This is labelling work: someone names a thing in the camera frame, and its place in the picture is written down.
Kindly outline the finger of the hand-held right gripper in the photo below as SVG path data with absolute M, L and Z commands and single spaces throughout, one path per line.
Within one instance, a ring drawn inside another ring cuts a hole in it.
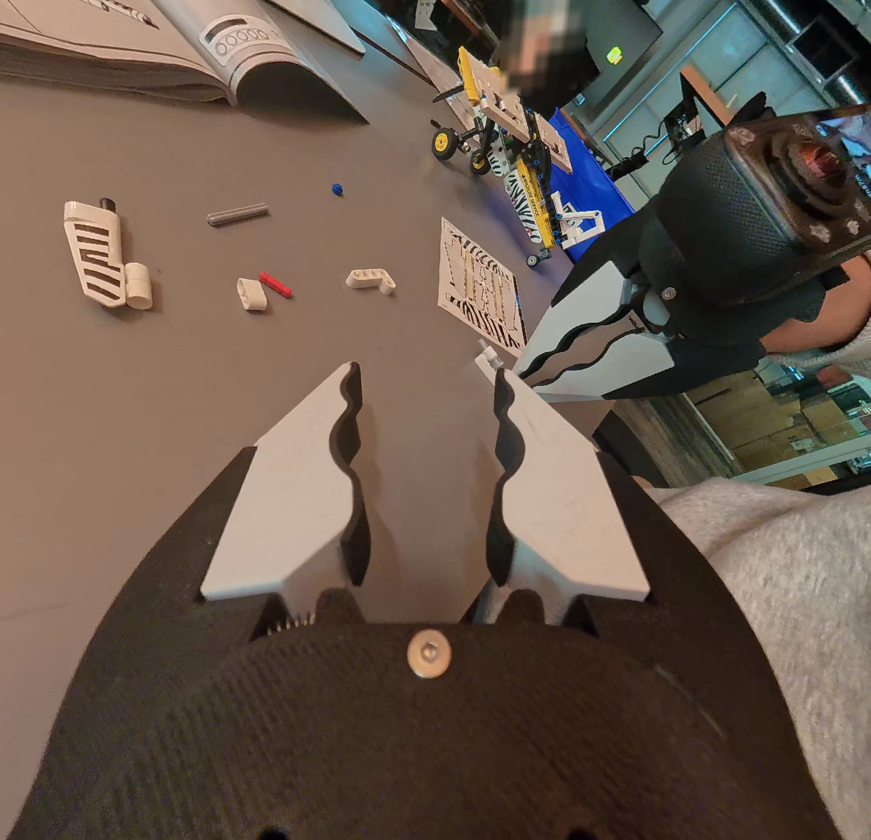
M 626 281 L 613 261 L 606 261 L 596 269 L 577 264 L 564 281 L 568 290 L 544 312 L 517 358 L 514 373 L 534 374 L 553 356 L 567 352 L 582 334 L 613 322 L 623 308 Z
M 590 363 L 561 368 L 550 379 L 534 383 L 534 392 L 549 403 L 619 399 L 619 391 L 675 367 L 665 337 L 625 332 Z

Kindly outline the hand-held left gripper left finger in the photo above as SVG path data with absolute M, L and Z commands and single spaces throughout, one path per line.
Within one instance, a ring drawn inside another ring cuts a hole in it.
M 315 604 L 330 588 L 363 584 L 371 531 L 353 467 L 362 404 L 361 367 L 344 363 L 258 440 L 204 598 Z

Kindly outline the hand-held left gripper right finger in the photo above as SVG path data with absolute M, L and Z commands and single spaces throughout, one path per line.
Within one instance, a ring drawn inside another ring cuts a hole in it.
M 536 595 L 547 624 L 580 597 L 644 602 L 651 592 L 594 445 L 512 371 L 494 376 L 503 467 L 485 541 L 485 620 Z

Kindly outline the yellow white lego vehicle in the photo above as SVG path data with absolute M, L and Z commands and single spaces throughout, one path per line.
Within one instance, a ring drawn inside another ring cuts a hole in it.
M 491 173 L 503 180 L 529 241 L 538 246 L 527 258 L 528 267 L 549 259 L 556 248 L 569 249 L 604 233 L 602 211 L 576 210 L 551 187 L 553 168 L 567 175 L 573 172 L 568 148 L 557 130 L 508 89 L 497 67 L 485 65 L 463 47 L 457 65 L 459 84 L 437 100 L 465 96 L 472 125 L 463 132 L 436 127 L 431 152 L 437 160 L 448 161 L 463 149 L 474 175 Z

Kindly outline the white L-shaped lego beam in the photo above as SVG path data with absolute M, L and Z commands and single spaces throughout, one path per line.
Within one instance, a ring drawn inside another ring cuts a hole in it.
M 345 281 L 348 288 L 353 290 L 377 289 L 383 295 L 389 297 L 396 291 L 396 283 L 382 268 L 352 269 Z

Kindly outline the dark grey lego axle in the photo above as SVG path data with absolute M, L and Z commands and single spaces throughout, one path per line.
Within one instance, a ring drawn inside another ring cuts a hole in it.
M 206 222 L 213 228 L 223 228 L 230 225 L 235 225 L 270 214 L 270 209 L 267 203 L 250 204 L 230 210 L 222 210 L 209 213 L 206 216 Z

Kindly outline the striped white lego assembly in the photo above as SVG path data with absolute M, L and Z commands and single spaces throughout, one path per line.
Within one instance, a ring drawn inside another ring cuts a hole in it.
M 108 197 L 98 205 L 68 201 L 64 204 L 64 233 L 82 292 L 107 310 L 153 307 L 148 268 L 125 262 L 122 226 L 117 206 Z

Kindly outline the person's right hand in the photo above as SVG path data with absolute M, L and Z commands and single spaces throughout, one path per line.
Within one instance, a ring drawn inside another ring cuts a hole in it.
M 842 347 L 865 327 L 870 315 L 870 264 L 862 254 L 842 265 L 847 282 L 828 290 L 812 322 L 790 319 L 761 338 L 768 353 L 797 353 Z

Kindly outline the zebra striped sticker sheet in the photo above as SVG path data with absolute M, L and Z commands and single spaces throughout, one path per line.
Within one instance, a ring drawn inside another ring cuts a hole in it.
M 446 218 L 441 219 L 437 304 L 508 354 L 522 354 L 527 335 L 515 275 Z

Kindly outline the blue plastic bin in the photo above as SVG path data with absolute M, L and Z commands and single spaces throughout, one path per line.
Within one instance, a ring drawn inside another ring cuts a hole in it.
M 572 164 L 571 173 L 554 164 L 550 176 L 550 190 L 561 215 L 561 247 L 580 268 L 593 258 L 593 248 L 604 234 L 634 211 L 567 117 L 558 111 L 550 125 L 563 140 Z

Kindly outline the stack of cardboard boxes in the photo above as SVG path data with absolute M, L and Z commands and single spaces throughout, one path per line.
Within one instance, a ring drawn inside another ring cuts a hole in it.
M 836 472 L 869 453 L 869 382 L 826 388 L 813 371 L 763 362 L 688 393 L 741 472 L 751 474 L 811 454 Z

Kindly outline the grey hoodie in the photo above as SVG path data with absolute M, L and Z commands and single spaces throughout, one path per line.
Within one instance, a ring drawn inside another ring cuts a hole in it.
M 714 478 L 646 490 L 753 628 L 839 833 L 869 838 L 869 487 L 820 496 Z

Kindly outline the black monitor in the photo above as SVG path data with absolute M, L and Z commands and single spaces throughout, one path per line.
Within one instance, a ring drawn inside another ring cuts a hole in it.
M 607 101 L 662 34 L 649 0 L 508 0 L 498 67 L 538 113 Z

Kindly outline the grey printed sheet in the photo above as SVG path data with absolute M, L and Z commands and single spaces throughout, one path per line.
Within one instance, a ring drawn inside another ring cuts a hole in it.
M 435 87 L 437 96 L 433 105 L 445 103 L 465 128 L 471 128 L 474 119 L 472 105 L 464 89 L 460 75 L 424 47 L 419 40 L 404 29 L 398 22 L 389 19 L 394 32 L 422 68 L 426 78 Z

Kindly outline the open instruction booklet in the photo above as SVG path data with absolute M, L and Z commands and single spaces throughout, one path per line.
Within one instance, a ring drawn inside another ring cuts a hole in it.
M 318 1 L 311 24 L 263 0 L 1 0 L 2 78 L 366 123 L 299 33 L 319 29 L 364 54 Z

